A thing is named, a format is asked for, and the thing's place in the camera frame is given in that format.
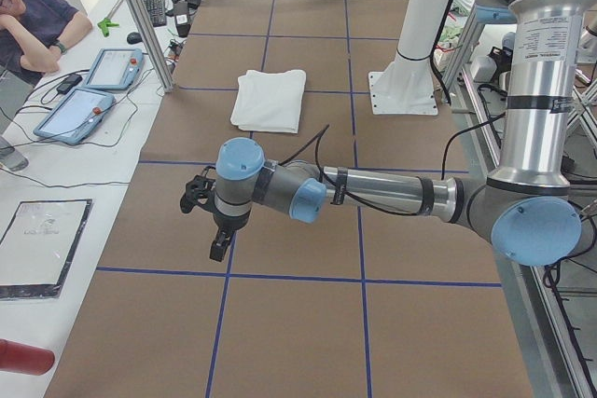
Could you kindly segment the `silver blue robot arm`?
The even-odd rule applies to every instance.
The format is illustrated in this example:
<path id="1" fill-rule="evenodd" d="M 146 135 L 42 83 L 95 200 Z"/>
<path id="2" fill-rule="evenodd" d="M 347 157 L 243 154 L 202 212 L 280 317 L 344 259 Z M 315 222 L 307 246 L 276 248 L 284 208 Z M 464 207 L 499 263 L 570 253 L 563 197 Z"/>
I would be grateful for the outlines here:
<path id="1" fill-rule="evenodd" d="M 206 181 L 205 209 L 220 261 L 256 204 L 305 223 L 325 203 L 352 203 L 397 216 L 430 215 L 462 226 L 523 266 L 559 263 L 590 251 L 596 233 L 569 199 L 561 163 L 573 106 L 576 54 L 585 12 L 595 0 L 477 0 L 486 21 L 517 26 L 505 132 L 497 166 L 484 178 L 376 174 L 319 160 L 275 161 L 248 138 L 225 142 Z"/>

